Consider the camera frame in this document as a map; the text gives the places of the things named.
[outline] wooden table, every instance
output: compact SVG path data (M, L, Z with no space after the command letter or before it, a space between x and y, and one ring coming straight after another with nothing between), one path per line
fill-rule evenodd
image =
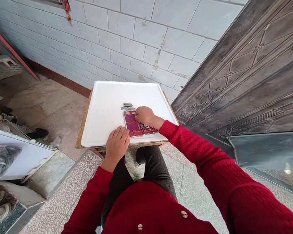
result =
M79 134L78 134L78 137L77 137L77 141L76 141L75 148L77 148L77 149L90 148L90 150L92 152L94 152L95 154L97 154L100 158L104 159L105 153L106 153L106 146L105 147L84 147L81 144L81 138L82 138L82 134L83 134L84 128L85 128L85 123L86 123L88 109L89 109L89 105L90 105L90 101L91 101L92 91L93 91L93 89L90 92L90 96L89 96L89 99L88 99L88 104L87 104L87 107L86 107L86 110L85 110L84 117L82 119L82 123L81 123L80 131L79 131ZM165 96L165 98L167 100L167 103L169 104L169 101L168 101L168 99L167 99L167 97L166 97L166 95L165 95L164 92L163 92L163 94L164 94L164 96ZM128 148L138 148L138 147L141 147L141 146L162 145L162 144L164 144L166 142L168 142L168 140L164 140L164 141L150 141L150 142L138 143L138 144L134 143L134 144L129 144L129 147Z

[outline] white tile wall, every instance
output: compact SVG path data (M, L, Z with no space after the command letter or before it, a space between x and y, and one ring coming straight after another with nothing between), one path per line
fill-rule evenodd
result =
M108 11L108 29L110 32L133 38L135 18L115 11Z
M107 21L107 10L89 5L84 4L87 24L94 26L96 28L108 30L108 21Z
M155 67L168 70L169 65L173 60L173 57L173 54L167 53L165 51L147 45L146 50L144 52L143 61L152 64Z
M109 61L109 62L111 61L110 49L95 43L91 43L91 45L92 45L93 55L95 55L96 57L102 58L106 61Z
M98 29L100 45L119 52L120 36Z
M197 62L175 55L172 63L168 68L168 71L184 78L190 79L191 76L198 69L199 65L200 64Z
M130 69L130 57L111 50L111 62L123 68Z
M242 8L225 2L201 0L187 31L219 40Z
M216 44L217 41L205 38L192 60L202 63Z
M166 26L143 19L136 19L133 39L160 49L166 30Z
M120 37L120 52L122 54L142 60L145 47L144 44Z
M173 101L247 0L70 0L63 8L0 1L12 46L87 88L96 80L159 83Z

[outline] red sweater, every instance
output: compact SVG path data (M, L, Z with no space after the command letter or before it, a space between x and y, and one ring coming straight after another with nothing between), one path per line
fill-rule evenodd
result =
M165 121L160 133L196 165L198 174L233 233L293 233L293 213L247 175L221 149L182 126ZM98 168L62 233L94 233L113 173ZM185 211L187 218L182 217ZM115 201L102 233L217 233L164 189L138 182Z

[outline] red decoration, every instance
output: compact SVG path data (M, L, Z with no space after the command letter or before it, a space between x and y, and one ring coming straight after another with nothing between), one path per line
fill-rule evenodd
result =
M69 3L68 3L68 1L67 0L62 0L62 5L63 5L63 7L64 7L64 10L65 10L65 12L66 12L66 18L67 18L67 20L69 21L69 23L72 25L72 18L71 18L71 16L69 15L69 11L70 11L70 6L69 6Z

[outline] gold button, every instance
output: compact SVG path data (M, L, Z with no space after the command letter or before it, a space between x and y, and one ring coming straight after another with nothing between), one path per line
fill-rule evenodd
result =
M184 218L188 218L188 214L185 211L181 211L181 215Z
M139 231L142 231L142 229L143 229L143 225L142 225L142 224L139 224L139 225L138 225L138 230L139 230Z

